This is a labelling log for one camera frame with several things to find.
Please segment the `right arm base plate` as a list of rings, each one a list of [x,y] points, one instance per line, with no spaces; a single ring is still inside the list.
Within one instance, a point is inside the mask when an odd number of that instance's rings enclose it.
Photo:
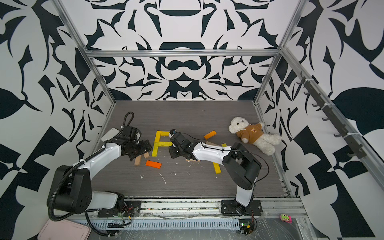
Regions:
[[[251,199],[250,203],[246,207],[236,202],[235,199],[221,200],[221,214],[225,217],[259,217],[262,213],[263,208],[260,200]]]

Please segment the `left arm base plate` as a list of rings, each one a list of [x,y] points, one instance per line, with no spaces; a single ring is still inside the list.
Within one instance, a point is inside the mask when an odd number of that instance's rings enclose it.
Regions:
[[[141,201],[133,201],[133,200],[124,200],[123,202],[119,202],[112,209],[102,209],[98,212],[99,218],[117,218],[124,217],[127,218],[129,216],[135,217],[141,211]]]

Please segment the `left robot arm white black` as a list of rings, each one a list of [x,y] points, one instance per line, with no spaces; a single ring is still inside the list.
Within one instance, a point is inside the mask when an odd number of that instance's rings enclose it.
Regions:
[[[101,148],[87,158],[57,168],[47,199],[51,221],[62,221],[92,210],[121,211],[124,208],[122,194],[93,191],[92,179],[121,156],[128,156],[133,161],[153,149],[150,141],[142,140],[141,131],[132,127],[131,122],[124,118],[119,129],[110,129],[101,139]]]

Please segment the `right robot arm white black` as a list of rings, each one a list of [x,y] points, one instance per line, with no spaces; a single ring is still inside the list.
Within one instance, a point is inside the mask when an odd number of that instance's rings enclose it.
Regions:
[[[224,166],[237,185],[235,201],[244,208],[248,207],[262,164],[245,146],[236,143],[222,147],[190,141],[176,130],[170,130],[169,135],[173,144],[169,147],[172,159],[184,157],[190,161],[208,161]]]

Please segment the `red orange block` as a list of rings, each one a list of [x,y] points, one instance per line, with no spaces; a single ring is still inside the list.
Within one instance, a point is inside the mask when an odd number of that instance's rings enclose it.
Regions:
[[[147,162],[146,162],[146,166],[147,166],[147,167],[156,168],[156,169],[160,169],[160,168],[162,167],[162,164],[159,163],[159,162],[147,161]]]

